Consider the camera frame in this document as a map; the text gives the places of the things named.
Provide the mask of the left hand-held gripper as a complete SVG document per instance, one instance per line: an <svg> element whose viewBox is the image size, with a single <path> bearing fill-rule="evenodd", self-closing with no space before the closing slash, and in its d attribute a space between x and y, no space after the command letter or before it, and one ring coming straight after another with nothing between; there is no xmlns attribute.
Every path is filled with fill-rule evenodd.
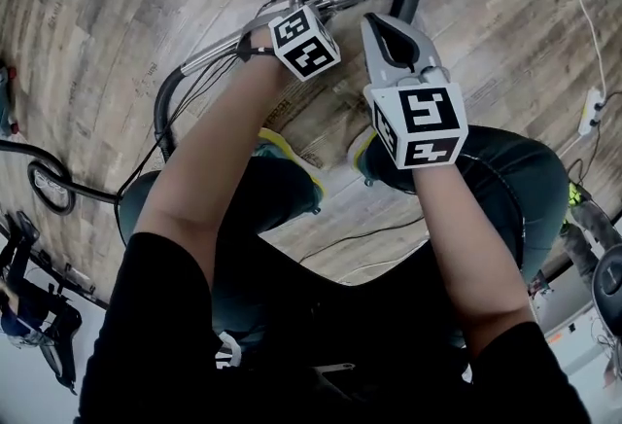
<svg viewBox="0 0 622 424"><path fill-rule="evenodd" d="M246 37L266 26L271 48L258 53L274 54L301 82L320 75L340 62L340 49L320 20L319 12L306 5L314 0L290 0L282 11L264 11L242 30Z"/></svg>

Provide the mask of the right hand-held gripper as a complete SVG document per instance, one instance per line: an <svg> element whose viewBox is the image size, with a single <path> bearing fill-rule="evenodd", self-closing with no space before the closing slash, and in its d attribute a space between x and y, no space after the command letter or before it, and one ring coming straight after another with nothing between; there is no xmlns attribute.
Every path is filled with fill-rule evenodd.
<svg viewBox="0 0 622 424"><path fill-rule="evenodd" d="M462 91L446 78L432 40L398 18L368 13L361 23L369 80L386 83L386 63L423 71L391 87L367 86L372 126L397 168L452 164L468 124Z"/></svg>

